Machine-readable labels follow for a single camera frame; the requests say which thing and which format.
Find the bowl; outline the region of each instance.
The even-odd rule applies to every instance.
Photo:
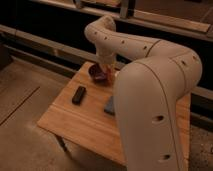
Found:
[[[89,68],[88,73],[89,73],[90,77],[92,78],[92,80],[94,82],[105,82],[105,81],[107,81],[107,74],[104,73],[101,70],[98,63],[92,65]]]

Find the wooden table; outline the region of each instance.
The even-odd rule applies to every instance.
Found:
[[[120,135],[115,117],[103,109],[112,95],[112,87],[94,84],[88,75],[92,63],[86,62],[62,90],[56,100],[38,121],[38,125],[57,135],[66,150],[65,138],[108,159],[125,165]],[[80,106],[71,103],[79,85],[85,86],[87,94]],[[189,158],[190,95],[178,101],[176,113],[180,128],[185,161]]]

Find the black remote control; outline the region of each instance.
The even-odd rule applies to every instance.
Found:
[[[74,96],[72,97],[72,103],[76,105],[80,104],[85,93],[86,93],[86,88],[83,86],[79,86]]]

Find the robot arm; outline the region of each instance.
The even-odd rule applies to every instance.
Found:
[[[85,35],[106,63],[112,63],[116,54],[133,61],[120,71],[114,85],[128,170],[186,170],[175,109],[176,101],[201,77],[199,56],[166,40],[115,31],[113,19],[104,16],[89,24]]]

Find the concrete floor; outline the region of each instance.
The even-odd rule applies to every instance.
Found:
[[[125,167],[67,141],[72,156],[65,154],[55,137],[37,127],[36,122],[69,78],[21,60],[16,60],[9,67],[14,66],[20,68],[19,74],[40,88],[0,126],[0,171],[126,170]],[[212,147],[213,133],[191,126],[191,171],[213,170]]]

